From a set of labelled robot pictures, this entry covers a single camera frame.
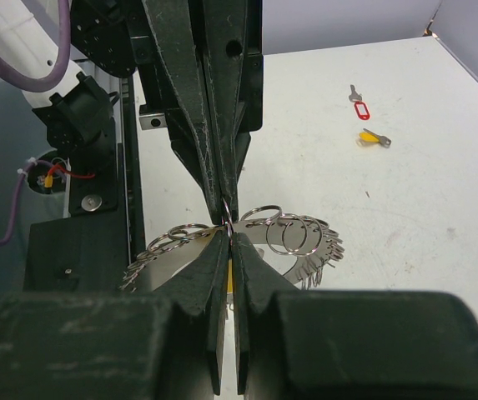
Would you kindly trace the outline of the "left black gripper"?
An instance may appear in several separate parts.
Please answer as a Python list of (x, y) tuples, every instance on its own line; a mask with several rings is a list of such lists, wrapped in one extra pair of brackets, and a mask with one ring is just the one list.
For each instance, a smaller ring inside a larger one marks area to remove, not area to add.
[(138, 73), (143, 110), (187, 122), (212, 222), (237, 220), (243, 132), (263, 124), (262, 3), (73, 1), (70, 14), (77, 50), (116, 78)]

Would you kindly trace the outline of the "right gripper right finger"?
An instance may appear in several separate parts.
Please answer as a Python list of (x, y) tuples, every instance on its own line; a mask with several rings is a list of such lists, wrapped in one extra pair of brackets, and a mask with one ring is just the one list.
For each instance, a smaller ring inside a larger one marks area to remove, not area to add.
[(246, 399), (478, 399), (478, 322), (453, 294), (303, 291), (250, 248), (233, 280)]

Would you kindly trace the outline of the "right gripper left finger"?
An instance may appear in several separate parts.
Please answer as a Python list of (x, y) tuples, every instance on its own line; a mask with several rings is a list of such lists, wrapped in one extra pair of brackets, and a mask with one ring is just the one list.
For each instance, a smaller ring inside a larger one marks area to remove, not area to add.
[(0, 297), (0, 399), (211, 399), (229, 236), (153, 292)]

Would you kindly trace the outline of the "silver spiked keyring disc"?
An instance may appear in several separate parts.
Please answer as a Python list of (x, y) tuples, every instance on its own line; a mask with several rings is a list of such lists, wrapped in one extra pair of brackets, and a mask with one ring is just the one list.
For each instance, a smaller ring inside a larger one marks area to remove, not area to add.
[(316, 217), (284, 212), (277, 205), (256, 207), (237, 222), (222, 221), (219, 226), (190, 223), (170, 228), (156, 237), (126, 267), (118, 284), (122, 292), (152, 291), (187, 267), (222, 233), (230, 242), (230, 261), (246, 260), (246, 250), (261, 247), (292, 263), (276, 271), (293, 285), (316, 288), (326, 267), (344, 257), (338, 232)]

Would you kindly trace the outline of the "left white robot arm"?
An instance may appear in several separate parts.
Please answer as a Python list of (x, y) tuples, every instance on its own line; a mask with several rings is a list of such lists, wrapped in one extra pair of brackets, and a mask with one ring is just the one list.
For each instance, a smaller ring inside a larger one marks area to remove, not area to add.
[(70, 58), (138, 74), (143, 115), (162, 113), (171, 146), (213, 223), (236, 221), (250, 134), (263, 123), (259, 1), (61, 1), (52, 39), (21, 1), (0, 1), (0, 78), (23, 91), (69, 154), (93, 150), (112, 108)]

